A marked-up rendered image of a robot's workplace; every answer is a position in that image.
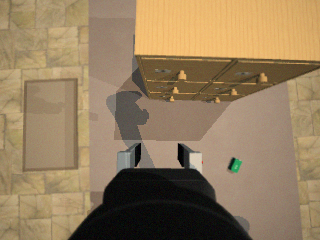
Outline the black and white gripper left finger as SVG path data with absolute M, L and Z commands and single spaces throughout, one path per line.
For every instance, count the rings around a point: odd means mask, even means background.
M 135 143 L 125 151 L 117 153 L 117 174 L 125 168 L 137 167 L 141 160 L 141 143 Z

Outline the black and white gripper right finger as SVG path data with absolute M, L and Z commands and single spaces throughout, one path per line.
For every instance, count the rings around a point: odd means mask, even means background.
M 178 161 L 184 168 L 198 170 L 202 174 L 202 153 L 193 151 L 183 143 L 178 143 Z

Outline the small brown wooden chest of drawers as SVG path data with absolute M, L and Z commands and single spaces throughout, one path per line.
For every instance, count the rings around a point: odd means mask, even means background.
M 137 0 L 135 57 L 320 63 L 320 0 Z M 148 89 L 147 89 L 148 88 Z

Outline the wooden drawer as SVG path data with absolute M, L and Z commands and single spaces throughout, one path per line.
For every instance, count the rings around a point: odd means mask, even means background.
M 147 80 L 147 83 L 150 92 L 172 92 L 172 95 L 178 95 L 179 92 L 198 93 L 208 82 Z
M 151 99 L 169 99 L 169 102 L 174 100 L 190 100 L 196 95 L 196 93 L 178 93 L 178 95 L 172 95 L 172 93 L 165 92 L 150 92 Z
M 238 60 L 215 81 L 279 83 L 318 66 L 320 63 Z
M 146 79 L 211 81 L 231 59 L 141 57 Z
M 201 93 L 229 94 L 230 97 L 233 97 L 237 94 L 250 94 L 270 85 L 272 84 L 212 82 Z
M 232 101 L 245 95 L 237 95 L 230 97 L 229 94 L 198 94 L 193 100 L 208 100 L 214 101 L 214 103 L 220 103 L 220 101 Z M 218 100 L 219 98 L 219 100 Z

